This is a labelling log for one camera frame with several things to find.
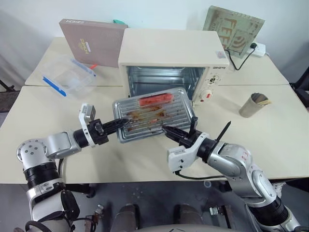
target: brown box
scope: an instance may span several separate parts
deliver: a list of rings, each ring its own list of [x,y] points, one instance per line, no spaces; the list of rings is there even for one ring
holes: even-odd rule
[[[79,62],[118,67],[122,37],[127,25],[62,19],[59,25]]]

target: book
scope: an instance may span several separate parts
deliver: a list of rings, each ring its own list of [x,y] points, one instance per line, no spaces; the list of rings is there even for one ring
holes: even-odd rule
[[[264,22],[260,18],[210,6],[203,30],[216,31],[223,48],[228,49],[231,55],[242,58]]]
[[[77,61],[118,67],[127,25],[75,19],[62,19],[59,25]]]

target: red sausage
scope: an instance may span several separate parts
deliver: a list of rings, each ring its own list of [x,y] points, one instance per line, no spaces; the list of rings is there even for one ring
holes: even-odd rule
[[[166,103],[170,102],[173,100],[174,95],[171,93],[163,93],[163,94],[158,94],[154,95],[151,97],[146,97],[146,98],[141,98],[140,99],[140,106],[146,106],[146,105],[151,105],[151,104],[156,104],[156,103]]]

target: metal tray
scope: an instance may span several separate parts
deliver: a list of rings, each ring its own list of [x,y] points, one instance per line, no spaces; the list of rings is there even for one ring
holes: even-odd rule
[[[163,93],[173,94],[173,100],[140,107],[139,99]],[[112,108],[115,119],[130,119],[128,124],[117,131],[121,143],[161,134],[163,125],[179,129],[189,128],[191,118],[195,116],[184,88],[172,88],[118,100],[112,104]]]

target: metal cup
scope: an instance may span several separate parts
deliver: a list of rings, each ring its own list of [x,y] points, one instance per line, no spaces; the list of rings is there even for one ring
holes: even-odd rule
[[[246,103],[239,110],[239,114],[243,117],[251,117],[256,112],[264,107],[264,105],[259,105],[261,101],[268,100],[268,98],[261,93],[253,93],[246,101]]]

